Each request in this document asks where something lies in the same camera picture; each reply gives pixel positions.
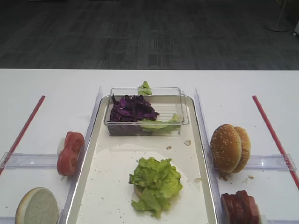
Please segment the tomato slice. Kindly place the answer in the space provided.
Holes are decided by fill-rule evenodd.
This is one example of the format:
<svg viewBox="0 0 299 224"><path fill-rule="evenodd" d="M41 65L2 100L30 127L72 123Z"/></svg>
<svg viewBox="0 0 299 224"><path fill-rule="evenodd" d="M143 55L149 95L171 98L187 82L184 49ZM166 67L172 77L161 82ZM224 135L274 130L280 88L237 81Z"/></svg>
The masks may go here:
<svg viewBox="0 0 299 224"><path fill-rule="evenodd" d="M84 137L81 133L78 132L67 132L67 135L64 140L64 147L71 146L71 150L79 154L82 146L84 144Z"/></svg>
<svg viewBox="0 0 299 224"><path fill-rule="evenodd" d="M80 143L78 141L69 142L60 153L57 161L57 171L60 175L71 176L78 166L78 154Z"/></svg>

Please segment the lettuce piece behind container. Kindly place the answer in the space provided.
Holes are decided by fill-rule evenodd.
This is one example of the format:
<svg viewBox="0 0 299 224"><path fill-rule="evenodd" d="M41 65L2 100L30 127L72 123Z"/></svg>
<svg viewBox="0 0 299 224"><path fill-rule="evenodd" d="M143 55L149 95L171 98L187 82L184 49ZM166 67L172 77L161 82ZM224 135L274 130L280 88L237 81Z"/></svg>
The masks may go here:
<svg viewBox="0 0 299 224"><path fill-rule="evenodd" d="M143 96L152 95L151 88L147 81L144 81L143 84L138 87L138 94Z"/></svg>

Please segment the lettuce leaf in container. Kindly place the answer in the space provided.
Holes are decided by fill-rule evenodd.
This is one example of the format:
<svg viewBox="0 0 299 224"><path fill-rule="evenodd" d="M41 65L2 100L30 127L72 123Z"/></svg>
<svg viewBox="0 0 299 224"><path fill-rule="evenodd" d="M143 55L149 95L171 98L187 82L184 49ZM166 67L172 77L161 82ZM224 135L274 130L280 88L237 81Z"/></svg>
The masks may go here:
<svg viewBox="0 0 299 224"><path fill-rule="evenodd" d="M170 133L181 127L179 124L180 121L181 116L175 113L168 121L153 121L149 119L143 119L140 121L139 125L143 130L146 131Z"/></svg>

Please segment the green lettuce on bun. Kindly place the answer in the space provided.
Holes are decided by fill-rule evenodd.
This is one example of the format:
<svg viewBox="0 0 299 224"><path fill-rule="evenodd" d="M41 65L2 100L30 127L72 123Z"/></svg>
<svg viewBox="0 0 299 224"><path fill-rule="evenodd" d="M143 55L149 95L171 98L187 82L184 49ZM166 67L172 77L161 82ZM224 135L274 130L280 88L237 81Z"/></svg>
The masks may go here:
<svg viewBox="0 0 299 224"><path fill-rule="evenodd" d="M157 219L164 210L171 207L171 199L183 189L182 175L171 165L171 158L157 160L155 157L141 157L129 184L147 187L150 195L145 199L132 200L131 206L138 211L149 211Z"/></svg>

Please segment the bottom bun under lettuce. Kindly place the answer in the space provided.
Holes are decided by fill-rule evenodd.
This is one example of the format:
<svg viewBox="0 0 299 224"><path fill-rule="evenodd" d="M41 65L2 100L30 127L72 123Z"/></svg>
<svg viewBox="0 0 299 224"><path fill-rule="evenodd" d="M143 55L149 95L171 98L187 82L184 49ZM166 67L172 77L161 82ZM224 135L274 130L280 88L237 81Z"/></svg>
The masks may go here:
<svg viewBox="0 0 299 224"><path fill-rule="evenodd" d="M140 199L145 199L150 195L150 192L147 187L134 185L134 191Z"/></svg>

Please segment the sliced meat patties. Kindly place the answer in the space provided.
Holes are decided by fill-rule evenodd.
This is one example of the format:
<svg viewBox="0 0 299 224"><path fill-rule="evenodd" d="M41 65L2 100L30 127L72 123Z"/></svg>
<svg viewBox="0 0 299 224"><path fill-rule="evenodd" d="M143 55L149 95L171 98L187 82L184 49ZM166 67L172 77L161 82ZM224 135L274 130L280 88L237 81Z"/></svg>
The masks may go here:
<svg viewBox="0 0 299 224"><path fill-rule="evenodd" d="M221 204L228 224L260 224L260 211L253 196L245 190L221 195Z"/></svg>

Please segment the clear plastic container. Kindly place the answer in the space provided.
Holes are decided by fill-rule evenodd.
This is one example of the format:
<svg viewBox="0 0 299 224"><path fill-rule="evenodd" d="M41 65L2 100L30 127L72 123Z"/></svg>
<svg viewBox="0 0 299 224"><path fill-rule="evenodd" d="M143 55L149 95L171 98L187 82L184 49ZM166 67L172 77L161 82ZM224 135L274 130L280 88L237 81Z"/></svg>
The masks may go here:
<svg viewBox="0 0 299 224"><path fill-rule="evenodd" d="M189 117L187 112L186 97L182 90L178 87L151 88L152 95L143 96L146 101L151 103L151 106L159 113L157 121L168 121L173 114L181 116L179 124L181 127L170 133L153 132L143 130L137 122L109 122L110 113L113 107L111 99L114 94L116 100L120 100L125 95L129 97L139 96L138 88L112 88L110 95L107 98L107 107L103 123L107 127L111 136L165 136L179 135L182 127L188 125Z"/></svg>

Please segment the shredded purple cabbage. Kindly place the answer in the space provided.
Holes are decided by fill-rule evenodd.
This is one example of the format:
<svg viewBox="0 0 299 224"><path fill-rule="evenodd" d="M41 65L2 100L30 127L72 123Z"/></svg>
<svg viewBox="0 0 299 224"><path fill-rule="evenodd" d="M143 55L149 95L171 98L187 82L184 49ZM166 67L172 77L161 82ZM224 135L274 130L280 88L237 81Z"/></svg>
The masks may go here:
<svg viewBox="0 0 299 224"><path fill-rule="evenodd" d="M113 107L109 122L137 122L144 119L155 121L159 115L143 95L125 95L118 101L113 94L111 99Z"/></svg>

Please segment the front sesame bun top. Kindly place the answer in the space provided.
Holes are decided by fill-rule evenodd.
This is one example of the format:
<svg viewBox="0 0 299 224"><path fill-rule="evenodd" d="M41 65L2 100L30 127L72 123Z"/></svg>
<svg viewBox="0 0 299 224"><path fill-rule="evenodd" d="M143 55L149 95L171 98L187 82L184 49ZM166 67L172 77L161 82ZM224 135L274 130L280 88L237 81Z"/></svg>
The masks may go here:
<svg viewBox="0 0 299 224"><path fill-rule="evenodd" d="M232 173L237 167L242 155L241 138L231 124L219 126L213 133L211 153L214 166L226 173Z"/></svg>

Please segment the sesame bun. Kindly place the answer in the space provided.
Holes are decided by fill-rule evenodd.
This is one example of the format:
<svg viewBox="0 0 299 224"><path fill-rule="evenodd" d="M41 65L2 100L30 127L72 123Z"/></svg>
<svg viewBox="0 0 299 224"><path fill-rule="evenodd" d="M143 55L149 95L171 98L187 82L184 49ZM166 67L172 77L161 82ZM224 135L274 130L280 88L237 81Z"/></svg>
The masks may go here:
<svg viewBox="0 0 299 224"><path fill-rule="evenodd" d="M211 153L214 166L226 173L232 173L237 167L242 155L241 138L231 124L219 126L213 133Z"/></svg>
<svg viewBox="0 0 299 224"><path fill-rule="evenodd" d="M245 168L250 158L251 142L246 129L239 126L235 126L235 130L237 131L241 139L242 154L237 167L233 170L233 173L239 173L241 170Z"/></svg>

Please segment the right long clear divider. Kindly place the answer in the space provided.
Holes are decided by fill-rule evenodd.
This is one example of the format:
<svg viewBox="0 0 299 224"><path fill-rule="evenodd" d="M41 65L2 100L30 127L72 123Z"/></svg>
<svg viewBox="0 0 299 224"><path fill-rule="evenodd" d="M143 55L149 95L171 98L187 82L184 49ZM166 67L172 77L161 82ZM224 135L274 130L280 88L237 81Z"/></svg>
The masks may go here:
<svg viewBox="0 0 299 224"><path fill-rule="evenodd" d="M200 137L201 137L203 155L205 159L206 172L209 181L209 188L211 193L215 221L217 224L226 224L227 223L226 215L222 209L221 194L219 192L219 186L217 181L217 172L213 165L213 158L212 158L212 153L208 141L206 123L205 123L204 113L202 110L202 103L197 88L195 88L194 91L194 102L196 107L196 114L197 114Z"/></svg>

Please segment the long clear divider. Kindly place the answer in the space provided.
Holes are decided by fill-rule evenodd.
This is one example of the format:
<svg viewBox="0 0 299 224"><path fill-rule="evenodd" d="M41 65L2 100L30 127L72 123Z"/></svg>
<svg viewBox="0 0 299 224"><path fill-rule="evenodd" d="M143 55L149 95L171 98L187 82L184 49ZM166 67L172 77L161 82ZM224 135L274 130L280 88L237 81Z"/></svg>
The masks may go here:
<svg viewBox="0 0 299 224"><path fill-rule="evenodd" d="M92 156L88 152L89 145L91 144L90 141L92 138L94 126L96 124L102 97L102 89L99 88L91 119L85 135L85 142L81 149L81 152L79 153L78 169L73 176L65 205L63 210L61 211L60 219L58 221L59 224L75 224L77 222L82 198L84 195L85 184L88 177L88 168L90 167L92 160Z"/></svg>
<svg viewBox="0 0 299 224"><path fill-rule="evenodd" d="M212 153L208 141L206 123L205 123L204 113L202 110L202 103L197 88L195 88L194 91L194 102L196 107L196 114L197 114L200 137L201 137L203 155L205 159L206 172L209 181L209 188L211 193L215 221L217 224L226 224L227 223L226 215L222 209L221 194L219 192L219 186L217 181L217 172L213 165L213 158L212 158Z"/></svg>

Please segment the silver metal tray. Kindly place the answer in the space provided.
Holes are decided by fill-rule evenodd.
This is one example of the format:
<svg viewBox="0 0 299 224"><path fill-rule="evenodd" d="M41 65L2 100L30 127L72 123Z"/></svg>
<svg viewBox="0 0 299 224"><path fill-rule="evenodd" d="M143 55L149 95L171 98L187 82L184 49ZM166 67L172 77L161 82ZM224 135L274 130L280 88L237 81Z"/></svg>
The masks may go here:
<svg viewBox="0 0 299 224"><path fill-rule="evenodd" d="M184 110L189 124L179 135L118 136L109 135L104 125L108 97L100 103L93 132L79 177L70 189L62 224L215 224L217 217L206 171L195 104L185 98ZM169 210L159 219L150 212L136 211L138 200L129 184L140 158L171 160L182 175L183 189L171 200Z"/></svg>

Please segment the rear sesame bun top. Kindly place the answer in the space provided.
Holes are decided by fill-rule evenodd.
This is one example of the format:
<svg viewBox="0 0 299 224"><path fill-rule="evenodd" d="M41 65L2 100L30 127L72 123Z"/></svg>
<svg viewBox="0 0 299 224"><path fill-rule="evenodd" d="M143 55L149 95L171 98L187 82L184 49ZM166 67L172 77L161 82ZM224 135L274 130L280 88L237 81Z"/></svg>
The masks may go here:
<svg viewBox="0 0 299 224"><path fill-rule="evenodd" d="M235 130L237 131L241 139L242 154L237 167L233 170L233 173L239 173L241 170L245 168L250 158L251 142L246 129L239 126L235 126Z"/></svg>

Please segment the left red strip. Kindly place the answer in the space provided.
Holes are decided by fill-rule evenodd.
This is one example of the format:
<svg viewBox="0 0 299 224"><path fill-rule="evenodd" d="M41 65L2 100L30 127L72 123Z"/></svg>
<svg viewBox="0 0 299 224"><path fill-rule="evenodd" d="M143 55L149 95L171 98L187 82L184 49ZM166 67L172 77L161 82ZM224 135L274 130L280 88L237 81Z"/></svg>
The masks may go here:
<svg viewBox="0 0 299 224"><path fill-rule="evenodd" d="M27 119L26 123L24 124L23 128L21 129L21 131L19 132L17 138L15 139L13 145L11 146L10 150L7 152L7 154L4 156L4 160L1 162L0 164L0 174L3 173L4 171L4 166L6 165L6 163L9 161L9 159L11 158L11 156L13 155L14 151L16 150L17 146L19 145L20 141L22 140L27 128L29 127L29 125L31 124L33 118L35 117L35 115L37 114L38 110L40 109L42 103L45 100L45 96L42 95L39 99L39 101L37 102L36 106L34 107L33 111L31 112L29 118Z"/></svg>

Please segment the red strip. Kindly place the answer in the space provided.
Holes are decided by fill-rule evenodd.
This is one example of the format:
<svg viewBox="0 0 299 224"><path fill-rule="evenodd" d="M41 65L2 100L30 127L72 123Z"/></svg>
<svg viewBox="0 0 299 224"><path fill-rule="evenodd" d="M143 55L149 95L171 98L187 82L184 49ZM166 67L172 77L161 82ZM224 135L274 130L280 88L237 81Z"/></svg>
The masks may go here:
<svg viewBox="0 0 299 224"><path fill-rule="evenodd" d="M253 98L253 100L254 100L254 102L255 102L255 104L256 104L256 106L257 106L257 108L258 108L258 110L259 110L259 112L260 112L260 114L261 114L261 116L262 116L262 118L263 118L263 120L264 120L264 122L265 122L265 124L266 124L266 126L267 126L267 128L268 128L268 130L269 130L269 132L270 132L277 148L278 148L278 150L279 150L279 152L280 152L280 154L283 156L285 164L287 165L287 167L289 169L289 172L290 172L297 188L299 188L299 177L298 177L298 175L295 171L294 165L291 162L291 157L288 156L286 151L284 150L284 148L283 148L283 146L282 146L282 144L281 144L274 128L272 127L271 122L269 121L262 105L260 104L257 96L254 95L254 96L252 96L252 98Z"/></svg>
<svg viewBox="0 0 299 224"><path fill-rule="evenodd" d="M11 146L10 150L7 152L7 154L4 156L4 160L1 162L0 164L0 174L3 173L4 171L4 166L6 165L6 163L9 161L9 159L11 158L11 156L13 155L14 151L16 150L17 146L19 145L20 141L22 140L27 128L29 127L29 125L31 124L33 118L35 117L35 115L37 114L38 110L40 109L42 103L45 100L45 96L42 95L39 99L39 101L37 102L36 106L34 107L33 111L31 112L29 118L27 119L26 123L24 124L23 128L21 129L21 131L19 132L17 138L15 139L13 145Z"/></svg>

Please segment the left long clear divider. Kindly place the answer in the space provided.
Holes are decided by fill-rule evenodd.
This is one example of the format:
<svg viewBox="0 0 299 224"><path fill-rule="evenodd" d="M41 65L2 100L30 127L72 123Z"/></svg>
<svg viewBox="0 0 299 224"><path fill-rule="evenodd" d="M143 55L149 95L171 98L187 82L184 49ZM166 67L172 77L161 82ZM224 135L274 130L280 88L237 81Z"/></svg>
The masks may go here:
<svg viewBox="0 0 299 224"><path fill-rule="evenodd" d="M81 149L81 152L79 153L78 169L73 176L65 205L63 210L61 211L60 219L58 221L59 224L75 224L77 222L82 198L84 195L85 184L88 177L88 168L90 167L92 160L92 156L88 152L89 145L91 144L90 141L92 138L94 126L96 124L102 97L102 89L99 88L91 119L85 135L85 142Z"/></svg>

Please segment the pale bun half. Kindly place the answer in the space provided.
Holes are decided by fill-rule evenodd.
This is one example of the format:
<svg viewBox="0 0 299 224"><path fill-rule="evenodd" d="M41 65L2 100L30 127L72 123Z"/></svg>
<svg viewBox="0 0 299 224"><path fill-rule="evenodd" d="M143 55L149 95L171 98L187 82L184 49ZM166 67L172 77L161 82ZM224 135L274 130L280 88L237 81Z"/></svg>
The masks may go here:
<svg viewBox="0 0 299 224"><path fill-rule="evenodd" d="M59 218L57 201L44 187L31 189L21 199L15 214L16 224L56 224Z"/></svg>

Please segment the white stand base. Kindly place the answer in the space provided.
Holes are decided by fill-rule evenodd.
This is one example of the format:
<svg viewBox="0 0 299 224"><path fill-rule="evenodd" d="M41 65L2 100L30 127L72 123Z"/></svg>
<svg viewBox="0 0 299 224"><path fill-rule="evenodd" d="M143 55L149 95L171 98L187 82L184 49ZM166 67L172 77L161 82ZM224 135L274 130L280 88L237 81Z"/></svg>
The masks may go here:
<svg viewBox="0 0 299 224"><path fill-rule="evenodd" d="M267 22L266 24L264 24L264 27L267 30L272 31L272 32L278 32L278 33L285 33L285 32L290 31L289 25L282 18L283 14L284 14L286 4L287 4L287 1L282 0L280 14L279 14L279 17L277 18L277 20L275 22Z"/></svg>

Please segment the right red strip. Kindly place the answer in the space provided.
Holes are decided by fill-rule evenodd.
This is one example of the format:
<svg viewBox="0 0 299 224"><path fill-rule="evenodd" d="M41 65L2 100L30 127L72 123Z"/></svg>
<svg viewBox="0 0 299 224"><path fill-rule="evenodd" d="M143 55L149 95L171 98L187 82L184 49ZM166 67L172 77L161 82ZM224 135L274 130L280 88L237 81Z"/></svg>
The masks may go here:
<svg viewBox="0 0 299 224"><path fill-rule="evenodd" d="M267 126L267 128L268 128L268 130L269 130L269 132L270 132L277 148L278 148L278 150L279 150L279 152L280 152L280 154L283 156L285 164L287 165L287 167L289 169L289 172L290 172L297 188L299 188L299 177L298 177L298 175L295 171L294 165L291 162L291 157L288 156L286 151L284 150L284 148L283 148L283 146L282 146L282 144L281 144L274 128L272 127L271 122L269 121L262 105L260 104L257 96L254 95L254 96L252 96L252 98L253 98L253 100L254 100L254 102L255 102L255 104L256 104L256 106L257 106L257 108L258 108L258 110L259 110L259 112L260 112L260 114L261 114L261 116L262 116L262 118L263 118L263 120L264 120L264 122L265 122L265 124L266 124L266 126Z"/></svg>

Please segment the left upper clear rail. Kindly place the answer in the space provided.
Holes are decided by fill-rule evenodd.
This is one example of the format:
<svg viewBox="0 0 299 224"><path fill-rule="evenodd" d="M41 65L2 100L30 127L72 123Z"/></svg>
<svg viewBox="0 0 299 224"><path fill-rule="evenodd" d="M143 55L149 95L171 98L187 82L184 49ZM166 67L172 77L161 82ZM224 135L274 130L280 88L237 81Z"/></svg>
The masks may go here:
<svg viewBox="0 0 299 224"><path fill-rule="evenodd" d="M56 168L57 154L5 153L0 168Z"/></svg>

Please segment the clear rail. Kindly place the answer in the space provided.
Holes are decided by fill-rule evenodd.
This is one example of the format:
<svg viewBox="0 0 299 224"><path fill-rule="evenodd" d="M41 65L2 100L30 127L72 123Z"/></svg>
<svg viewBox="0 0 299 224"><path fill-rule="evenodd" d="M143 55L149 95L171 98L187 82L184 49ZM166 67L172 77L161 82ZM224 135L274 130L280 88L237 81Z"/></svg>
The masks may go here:
<svg viewBox="0 0 299 224"><path fill-rule="evenodd" d="M299 220L267 220L267 224L299 224Z"/></svg>
<svg viewBox="0 0 299 224"><path fill-rule="evenodd" d="M296 171L297 167L289 154L274 154L252 155L244 169Z"/></svg>
<svg viewBox="0 0 299 224"><path fill-rule="evenodd" d="M0 217L0 224L15 224L15 217Z"/></svg>
<svg viewBox="0 0 299 224"><path fill-rule="evenodd" d="M0 168L56 168L57 154L5 153Z"/></svg>

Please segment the right upper clear rail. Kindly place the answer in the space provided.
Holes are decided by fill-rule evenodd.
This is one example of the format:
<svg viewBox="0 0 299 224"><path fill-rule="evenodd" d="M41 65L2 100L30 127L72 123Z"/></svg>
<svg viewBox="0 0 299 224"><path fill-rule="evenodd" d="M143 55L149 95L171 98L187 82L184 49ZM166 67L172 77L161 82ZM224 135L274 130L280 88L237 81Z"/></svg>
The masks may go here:
<svg viewBox="0 0 299 224"><path fill-rule="evenodd" d="M252 155L244 169L296 171L297 167L289 154L274 154Z"/></svg>

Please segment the right lower clear rail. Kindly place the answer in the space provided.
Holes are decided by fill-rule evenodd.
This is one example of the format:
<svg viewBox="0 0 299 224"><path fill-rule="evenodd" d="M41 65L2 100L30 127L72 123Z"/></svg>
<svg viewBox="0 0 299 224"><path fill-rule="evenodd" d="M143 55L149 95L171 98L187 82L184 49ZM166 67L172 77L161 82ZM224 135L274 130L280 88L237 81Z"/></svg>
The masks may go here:
<svg viewBox="0 0 299 224"><path fill-rule="evenodd" d="M299 220L267 220L267 224L299 224Z"/></svg>

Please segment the left lower clear rail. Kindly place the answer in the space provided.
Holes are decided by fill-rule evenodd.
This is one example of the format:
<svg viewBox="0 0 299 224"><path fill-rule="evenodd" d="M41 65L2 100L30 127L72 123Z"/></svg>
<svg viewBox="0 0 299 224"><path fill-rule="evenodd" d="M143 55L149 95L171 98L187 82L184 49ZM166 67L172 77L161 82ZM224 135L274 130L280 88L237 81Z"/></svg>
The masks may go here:
<svg viewBox="0 0 299 224"><path fill-rule="evenodd" d="M15 224L15 217L0 217L0 224Z"/></svg>

